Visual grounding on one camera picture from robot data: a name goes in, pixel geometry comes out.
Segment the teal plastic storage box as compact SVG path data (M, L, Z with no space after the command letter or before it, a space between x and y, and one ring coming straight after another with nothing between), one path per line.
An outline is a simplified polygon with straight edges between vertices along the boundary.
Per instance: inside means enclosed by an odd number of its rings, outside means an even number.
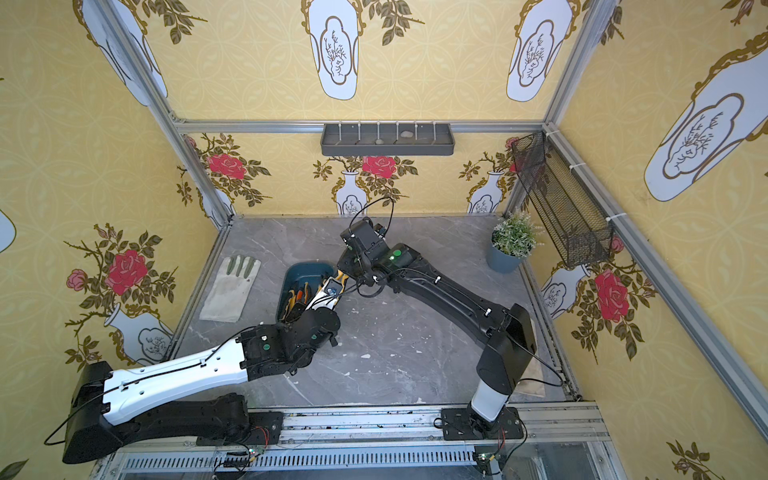
M323 283L336 276L337 269L327 262L300 262L291 266L284 277L276 321L282 321L297 304L307 306Z

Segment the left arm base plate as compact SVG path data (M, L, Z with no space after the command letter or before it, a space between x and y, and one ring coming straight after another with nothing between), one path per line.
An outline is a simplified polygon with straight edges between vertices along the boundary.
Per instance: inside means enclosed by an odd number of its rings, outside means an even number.
M248 446L275 446L280 441L285 415L280 411L252 411L248 413L248 427L240 443Z

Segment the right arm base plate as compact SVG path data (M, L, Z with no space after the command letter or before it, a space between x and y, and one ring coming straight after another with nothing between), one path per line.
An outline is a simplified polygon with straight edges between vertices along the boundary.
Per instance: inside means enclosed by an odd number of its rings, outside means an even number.
M446 441L518 440L524 437L522 421L515 408L504 407L494 421L488 421L469 406L444 408L433 420Z

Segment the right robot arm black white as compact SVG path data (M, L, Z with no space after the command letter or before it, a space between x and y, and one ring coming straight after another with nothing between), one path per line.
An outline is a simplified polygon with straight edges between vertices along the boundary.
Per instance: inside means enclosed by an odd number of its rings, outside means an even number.
M536 353L529 312L486 300L437 270L415 249L379 242L365 247L348 240L338 268L367 286L388 287L414 298L457 325L482 347L476 366L478 386L470 417L496 423Z

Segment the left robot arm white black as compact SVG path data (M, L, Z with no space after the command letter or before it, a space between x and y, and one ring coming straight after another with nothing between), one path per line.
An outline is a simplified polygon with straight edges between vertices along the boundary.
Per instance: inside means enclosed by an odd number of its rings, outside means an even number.
M325 343L335 345L341 322L326 307L289 323L247 327L210 351L135 369L86 366L72 396L62 460L91 462L130 443L198 436L237 442L252 426L246 401L227 394L212 401L191 395L308 366Z

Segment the yellow black pliers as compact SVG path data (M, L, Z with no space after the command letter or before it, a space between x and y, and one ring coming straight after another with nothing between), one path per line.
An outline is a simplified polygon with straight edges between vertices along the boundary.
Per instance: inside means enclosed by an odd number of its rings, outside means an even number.
M322 287L325 296L334 298L344 293L349 276L338 270L333 276L329 277Z

